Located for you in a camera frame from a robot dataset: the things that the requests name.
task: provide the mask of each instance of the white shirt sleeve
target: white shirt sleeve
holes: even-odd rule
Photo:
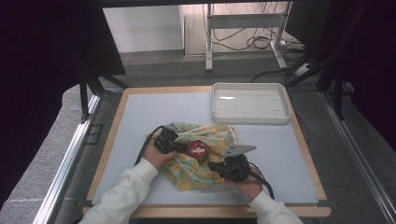
[[[258,217],[258,224],[303,224],[283,203],[275,202],[262,191],[248,204]]]
[[[127,224],[132,212],[149,193],[149,183],[158,174],[157,169],[141,161],[132,169],[124,171],[114,186],[92,207],[81,224],[117,223]]]

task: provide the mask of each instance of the wooden frame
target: wooden frame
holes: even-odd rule
[[[190,86],[190,87],[159,87],[159,88],[131,88],[124,91],[120,100],[120,105],[114,118],[113,124],[108,135],[105,149],[103,151],[101,160],[97,167],[90,192],[87,197],[87,201],[91,202],[96,189],[102,179],[103,173],[106,169],[106,164],[113,148],[117,130],[120,126],[120,120],[124,112],[124,108],[130,94],[151,94],[151,93],[182,93],[182,92],[212,92],[212,86]],[[291,118],[291,124],[296,134],[298,144],[302,151],[308,172],[313,181],[315,190],[318,195],[319,203],[327,202],[327,197],[324,189],[321,185],[318,177],[315,164],[312,161],[308,147],[305,143],[303,133],[300,129],[300,125],[295,116]],[[316,205],[294,205],[288,206],[299,217],[327,217],[332,212],[332,209],[328,204]],[[84,207],[83,213],[85,214],[90,207]],[[138,207],[132,217],[138,218],[164,218],[164,217],[178,217],[178,218],[202,218],[205,214],[205,218],[250,218],[257,217],[253,210],[246,206],[148,206],[142,205]]]

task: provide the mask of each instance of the plastic container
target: plastic container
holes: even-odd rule
[[[216,83],[212,88],[212,116],[217,123],[285,124],[291,118],[281,84]]]

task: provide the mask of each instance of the metal bracket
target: metal bracket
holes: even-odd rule
[[[231,145],[223,152],[224,157],[236,157],[256,149],[255,146]]]
[[[81,100],[81,124],[87,121],[90,115],[88,108],[88,93],[87,93],[87,80],[84,75],[79,78],[79,97]]]
[[[212,15],[211,4],[207,4],[206,15],[206,71],[213,70],[212,29],[232,28],[265,28],[277,27],[276,39],[271,41],[271,48],[276,56],[280,69],[287,68],[279,49],[279,41],[289,15],[291,2],[288,2],[282,13],[272,14],[240,14],[240,15]]]

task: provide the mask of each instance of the red object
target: red object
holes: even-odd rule
[[[202,164],[207,159],[207,145],[200,140],[189,142],[187,155],[195,158],[198,163]]]

